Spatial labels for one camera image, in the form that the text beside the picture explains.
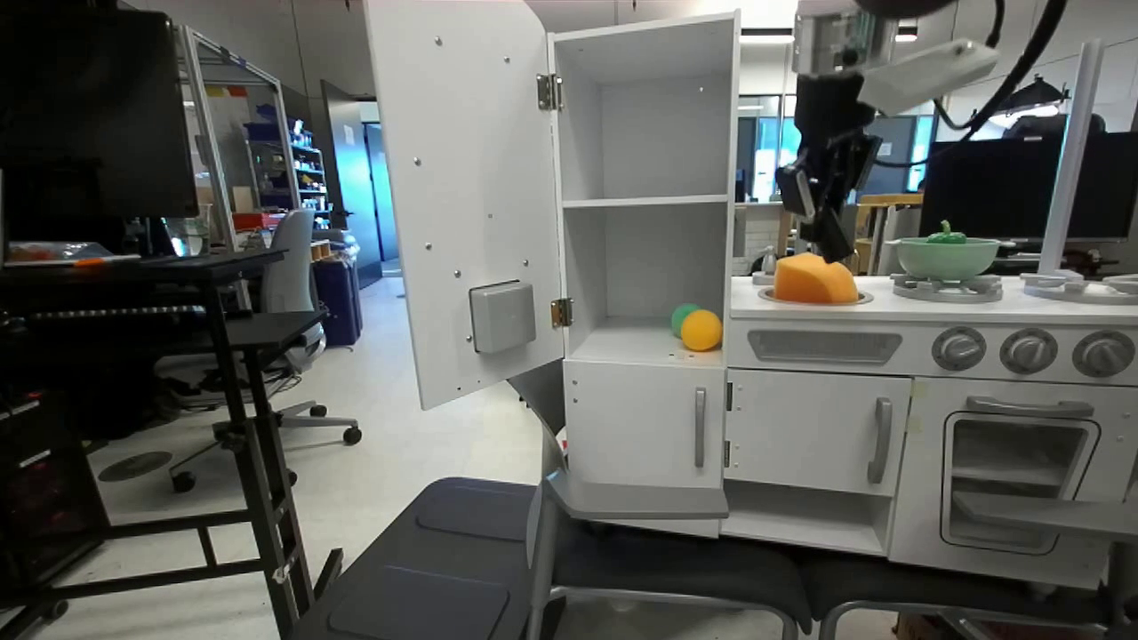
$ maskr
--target hinge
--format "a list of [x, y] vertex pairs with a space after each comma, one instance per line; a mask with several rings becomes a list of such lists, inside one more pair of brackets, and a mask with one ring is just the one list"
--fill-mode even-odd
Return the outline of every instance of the hinge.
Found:
[[563, 74], [539, 74], [537, 80], [537, 112], [563, 112], [563, 105], [565, 105]]
[[569, 323], [573, 323], [573, 305], [569, 305], [569, 298], [556, 298], [556, 305], [552, 305], [552, 323], [556, 323], [556, 326], [569, 326]]

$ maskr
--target monitor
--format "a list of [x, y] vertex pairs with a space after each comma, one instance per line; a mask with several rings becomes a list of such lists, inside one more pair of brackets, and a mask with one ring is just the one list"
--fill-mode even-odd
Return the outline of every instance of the monitor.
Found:
[[[962, 234], [1043, 240], [1059, 146], [1055, 138], [933, 146], [921, 231], [937, 231], [949, 219]], [[1135, 195], [1138, 134], [1093, 138], [1075, 195], [1071, 240], [1126, 240]]]
[[145, 12], [0, 12], [7, 240], [195, 216], [179, 31]]

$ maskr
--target cabinet handle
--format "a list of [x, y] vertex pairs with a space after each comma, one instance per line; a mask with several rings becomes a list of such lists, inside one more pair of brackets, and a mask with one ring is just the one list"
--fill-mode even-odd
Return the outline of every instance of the cabinet handle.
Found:
[[695, 387], [695, 401], [693, 401], [693, 462], [695, 470], [704, 470], [706, 462], [706, 393]]
[[867, 484], [884, 479], [889, 446], [893, 446], [893, 401], [877, 397], [877, 404], [876, 404], [876, 460], [867, 460], [867, 472], [864, 472]]
[[1046, 419], [1093, 419], [1096, 404], [1084, 401], [1055, 401], [1055, 404], [1036, 404], [1036, 401], [1005, 401], [1005, 397], [966, 397], [972, 414], [989, 415], [1046, 415]]

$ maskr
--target open cabinet door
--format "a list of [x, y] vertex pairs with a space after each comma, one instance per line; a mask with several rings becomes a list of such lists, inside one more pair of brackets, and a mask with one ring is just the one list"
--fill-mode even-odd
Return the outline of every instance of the open cabinet door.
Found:
[[365, 0], [420, 401], [565, 355], [544, 30], [524, 0]]

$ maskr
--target toy kitchen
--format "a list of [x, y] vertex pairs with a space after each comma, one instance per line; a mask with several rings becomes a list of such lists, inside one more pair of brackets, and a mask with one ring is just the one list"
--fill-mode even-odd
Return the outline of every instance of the toy kitchen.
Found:
[[[737, 16], [544, 31], [524, 0], [368, 0], [365, 20], [420, 397], [556, 368], [579, 511], [1059, 588], [1135, 536], [1123, 291], [860, 278], [814, 305], [733, 278]], [[681, 347], [681, 301], [720, 347]]]

